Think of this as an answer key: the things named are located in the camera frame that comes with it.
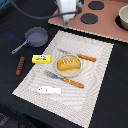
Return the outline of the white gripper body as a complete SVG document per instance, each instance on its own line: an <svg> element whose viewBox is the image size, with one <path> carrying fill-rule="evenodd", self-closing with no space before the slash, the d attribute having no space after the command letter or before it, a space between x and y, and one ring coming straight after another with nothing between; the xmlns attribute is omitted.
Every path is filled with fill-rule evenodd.
<svg viewBox="0 0 128 128"><path fill-rule="evenodd" d="M69 27L69 20L74 18L82 10L83 3L81 0L56 0L59 14L63 18L63 27Z"/></svg>

